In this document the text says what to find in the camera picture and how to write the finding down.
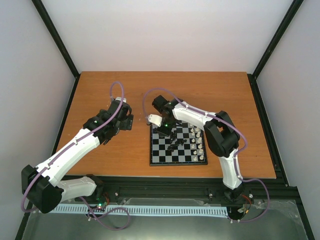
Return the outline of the black and white chessboard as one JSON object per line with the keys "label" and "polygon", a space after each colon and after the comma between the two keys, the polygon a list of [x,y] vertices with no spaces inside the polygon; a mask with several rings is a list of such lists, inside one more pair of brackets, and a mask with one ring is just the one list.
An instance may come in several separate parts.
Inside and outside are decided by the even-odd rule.
{"label": "black and white chessboard", "polygon": [[195,166],[207,165],[208,158],[206,152],[206,141],[204,131],[199,128],[195,133],[193,124],[182,121],[173,127],[178,139],[186,139],[184,145],[179,145],[173,152],[167,150],[170,145],[170,138],[159,138],[153,133],[157,126],[150,126],[150,166]]}

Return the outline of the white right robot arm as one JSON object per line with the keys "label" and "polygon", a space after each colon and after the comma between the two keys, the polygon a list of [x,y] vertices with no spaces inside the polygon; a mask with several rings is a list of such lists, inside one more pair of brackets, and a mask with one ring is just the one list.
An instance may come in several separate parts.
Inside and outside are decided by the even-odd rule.
{"label": "white right robot arm", "polygon": [[173,128],[181,122],[204,131],[208,148],[220,162],[222,182],[228,188],[224,190],[224,196],[228,202],[235,202],[244,191],[237,157],[242,135],[230,116],[225,111],[206,112],[179,98],[169,101],[162,95],[153,100],[152,106],[160,115],[150,114],[147,122],[156,126],[156,132],[161,137],[169,137],[176,142]]}

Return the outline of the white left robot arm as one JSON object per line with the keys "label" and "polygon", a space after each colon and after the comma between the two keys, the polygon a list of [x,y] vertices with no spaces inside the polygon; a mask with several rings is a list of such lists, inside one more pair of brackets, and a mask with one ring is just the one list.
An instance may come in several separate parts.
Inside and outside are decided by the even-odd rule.
{"label": "white left robot arm", "polygon": [[21,171],[21,190],[41,213],[49,213],[61,202],[89,197],[103,198],[102,182],[89,174],[81,178],[63,180],[66,173],[86,154],[107,144],[119,131],[130,131],[133,125],[132,108],[125,98],[111,101],[107,110],[88,119],[75,137],[49,159],[36,167],[27,165]]}

